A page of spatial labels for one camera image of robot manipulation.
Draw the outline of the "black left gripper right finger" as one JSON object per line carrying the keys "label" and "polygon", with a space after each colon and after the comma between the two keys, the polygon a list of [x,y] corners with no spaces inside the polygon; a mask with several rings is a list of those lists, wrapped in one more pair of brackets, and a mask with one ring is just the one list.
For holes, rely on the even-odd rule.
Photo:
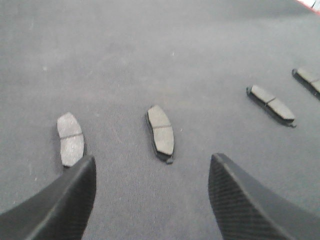
{"label": "black left gripper right finger", "polygon": [[225,240],[318,240],[320,218],[263,186],[223,153],[211,156],[208,196]]}

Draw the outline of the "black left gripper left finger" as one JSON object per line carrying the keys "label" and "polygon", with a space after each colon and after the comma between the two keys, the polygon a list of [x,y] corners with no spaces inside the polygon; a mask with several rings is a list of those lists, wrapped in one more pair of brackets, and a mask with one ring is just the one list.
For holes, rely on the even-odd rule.
{"label": "black left gripper left finger", "polygon": [[0,215],[2,240],[80,240],[96,197],[95,158],[85,155],[40,192]]}

